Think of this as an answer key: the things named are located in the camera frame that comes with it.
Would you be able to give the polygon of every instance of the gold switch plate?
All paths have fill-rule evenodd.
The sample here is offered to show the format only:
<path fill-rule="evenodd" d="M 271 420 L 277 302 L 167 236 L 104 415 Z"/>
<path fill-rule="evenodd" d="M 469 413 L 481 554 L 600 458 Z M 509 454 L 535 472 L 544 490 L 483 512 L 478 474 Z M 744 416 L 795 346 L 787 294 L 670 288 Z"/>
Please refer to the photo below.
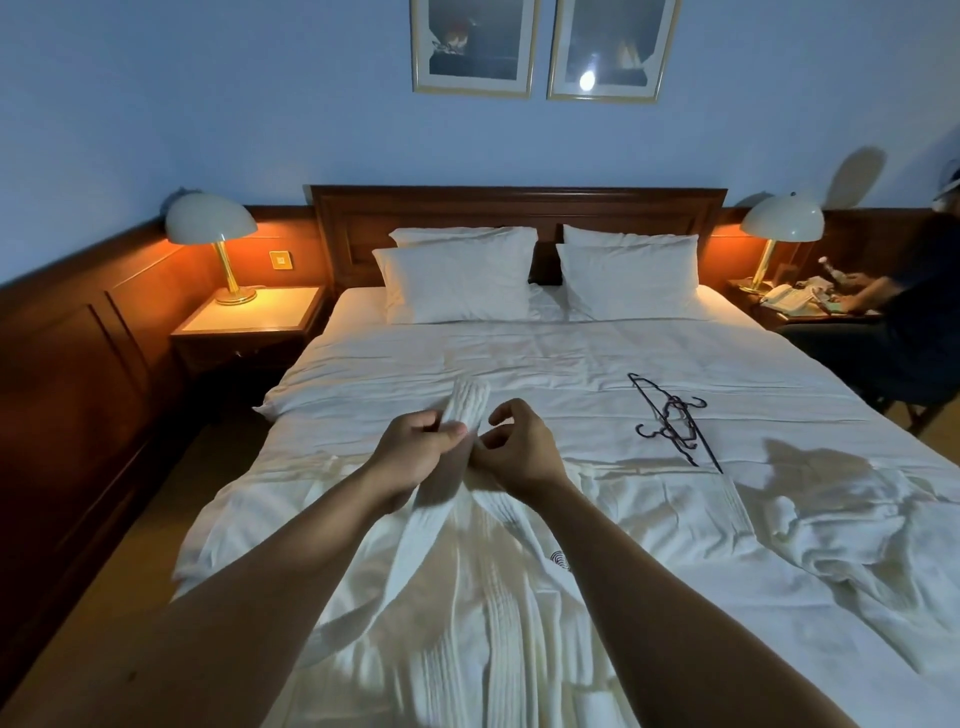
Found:
<path fill-rule="evenodd" d="M 294 269 L 294 259 L 290 257 L 290 251 L 270 251 L 270 262 L 273 263 L 275 271 Z"/>

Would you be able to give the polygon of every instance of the picture frame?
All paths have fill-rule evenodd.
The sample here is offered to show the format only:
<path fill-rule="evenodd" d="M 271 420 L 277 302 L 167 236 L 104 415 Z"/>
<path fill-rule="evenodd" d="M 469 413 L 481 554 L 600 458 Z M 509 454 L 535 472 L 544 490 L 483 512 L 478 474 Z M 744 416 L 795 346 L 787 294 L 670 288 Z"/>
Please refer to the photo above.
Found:
<path fill-rule="evenodd" d="M 548 99 L 653 104 L 682 0 L 557 0 Z"/>
<path fill-rule="evenodd" d="M 528 98 L 540 0 L 410 0 L 414 91 Z"/>

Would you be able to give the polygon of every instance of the person's right hand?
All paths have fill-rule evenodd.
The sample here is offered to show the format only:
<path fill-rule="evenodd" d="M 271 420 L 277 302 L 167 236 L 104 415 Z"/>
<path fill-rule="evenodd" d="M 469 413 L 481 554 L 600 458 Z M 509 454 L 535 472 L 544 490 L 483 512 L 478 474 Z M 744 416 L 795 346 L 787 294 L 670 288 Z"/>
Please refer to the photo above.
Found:
<path fill-rule="evenodd" d="M 874 280 L 872 276 L 868 276 L 866 273 L 847 273 L 846 284 L 852 288 L 866 288 Z"/>
<path fill-rule="evenodd" d="M 473 446 L 470 465 L 492 475 L 507 493 L 532 507 L 544 492 L 570 485 L 553 433 L 529 404 L 504 402 L 493 410 L 490 424 L 497 426 Z"/>

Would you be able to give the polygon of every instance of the forearm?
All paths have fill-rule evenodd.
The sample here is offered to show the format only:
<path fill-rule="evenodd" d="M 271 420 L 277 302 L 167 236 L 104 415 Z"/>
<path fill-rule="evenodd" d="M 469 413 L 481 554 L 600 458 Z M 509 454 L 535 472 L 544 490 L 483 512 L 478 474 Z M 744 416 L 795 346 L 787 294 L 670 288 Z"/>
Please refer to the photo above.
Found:
<path fill-rule="evenodd" d="M 17 724 L 260 725 L 375 521 L 363 477 L 172 602 L 141 639 Z"/>
<path fill-rule="evenodd" d="M 869 311 L 889 303 L 903 291 L 903 287 L 886 276 L 876 279 L 858 294 L 853 296 L 852 310 Z"/>
<path fill-rule="evenodd" d="M 644 726 L 853 723 L 760 640 L 687 587 L 568 483 L 534 507 L 564 551 Z"/>

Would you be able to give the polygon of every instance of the baseboard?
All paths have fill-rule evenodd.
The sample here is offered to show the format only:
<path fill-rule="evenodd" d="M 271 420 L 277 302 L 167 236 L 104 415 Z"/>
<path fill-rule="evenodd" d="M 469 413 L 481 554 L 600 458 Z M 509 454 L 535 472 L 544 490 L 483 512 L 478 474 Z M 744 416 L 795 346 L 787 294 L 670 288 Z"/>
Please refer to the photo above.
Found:
<path fill-rule="evenodd" d="M 6 703 L 43 648 L 60 629 L 90 582 L 133 522 L 159 490 L 167 474 L 207 421 L 211 403 L 198 382 L 180 405 L 161 417 L 143 445 L 105 488 L 115 505 L 88 526 L 92 537 L 79 548 L 35 615 L 0 650 L 0 706 Z"/>

